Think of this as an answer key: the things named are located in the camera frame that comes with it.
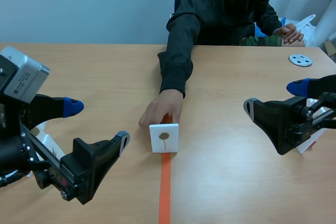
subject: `blue fingertip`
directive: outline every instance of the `blue fingertip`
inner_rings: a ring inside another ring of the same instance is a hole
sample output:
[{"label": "blue fingertip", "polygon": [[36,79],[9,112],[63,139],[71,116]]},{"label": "blue fingertip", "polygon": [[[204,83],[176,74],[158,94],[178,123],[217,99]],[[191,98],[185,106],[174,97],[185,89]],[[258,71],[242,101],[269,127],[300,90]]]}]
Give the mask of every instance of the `blue fingertip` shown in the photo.
[{"label": "blue fingertip", "polygon": [[301,82],[291,82],[287,85],[287,91],[293,95],[299,95],[301,97],[308,98],[308,88],[309,88],[310,78],[306,78]]},{"label": "blue fingertip", "polygon": [[84,109],[84,104],[81,101],[75,103],[68,97],[64,97],[63,118],[68,118],[72,115],[77,115]]}]

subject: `person's left hand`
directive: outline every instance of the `person's left hand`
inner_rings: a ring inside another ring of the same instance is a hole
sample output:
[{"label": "person's left hand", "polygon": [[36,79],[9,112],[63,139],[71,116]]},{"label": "person's left hand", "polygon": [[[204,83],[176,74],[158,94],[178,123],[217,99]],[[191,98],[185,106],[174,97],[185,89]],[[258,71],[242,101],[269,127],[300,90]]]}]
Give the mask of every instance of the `person's left hand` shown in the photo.
[{"label": "person's left hand", "polygon": [[296,26],[292,23],[279,28],[274,34],[281,35],[285,44],[292,44],[297,40],[302,41],[304,37],[304,34],[299,33],[296,30]]}]

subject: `wall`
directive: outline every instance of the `wall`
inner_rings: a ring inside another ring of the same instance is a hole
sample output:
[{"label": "wall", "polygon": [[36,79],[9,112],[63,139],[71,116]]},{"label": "wall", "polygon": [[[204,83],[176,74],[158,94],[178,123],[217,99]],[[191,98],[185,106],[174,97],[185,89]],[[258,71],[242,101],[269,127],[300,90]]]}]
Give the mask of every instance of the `wall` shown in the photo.
[{"label": "wall", "polygon": [[[0,0],[0,41],[164,44],[173,1]],[[320,18],[330,0],[271,3],[280,16],[302,19]]]}]

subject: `gray disc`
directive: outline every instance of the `gray disc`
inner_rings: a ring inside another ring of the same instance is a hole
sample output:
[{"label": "gray disc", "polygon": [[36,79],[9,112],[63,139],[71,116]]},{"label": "gray disc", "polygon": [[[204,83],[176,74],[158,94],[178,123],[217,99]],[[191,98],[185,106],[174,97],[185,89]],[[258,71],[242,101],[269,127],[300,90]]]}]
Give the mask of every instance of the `gray disc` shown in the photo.
[{"label": "gray disc", "polygon": [[310,67],[313,64],[313,60],[305,55],[291,55],[289,61],[300,67]]}]

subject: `person's right hand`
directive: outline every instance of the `person's right hand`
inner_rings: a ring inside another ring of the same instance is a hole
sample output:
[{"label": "person's right hand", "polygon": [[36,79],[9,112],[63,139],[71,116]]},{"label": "person's right hand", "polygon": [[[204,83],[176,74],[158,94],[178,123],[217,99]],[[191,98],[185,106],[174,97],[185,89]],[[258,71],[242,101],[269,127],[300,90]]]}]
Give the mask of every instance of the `person's right hand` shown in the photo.
[{"label": "person's right hand", "polygon": [[183,94],[176,89],[167,89],[147,107],[139,121],[139,126],[148,129],[151,124],[160,124],[168,114],[172,123],[179,123],[183,106]]}]

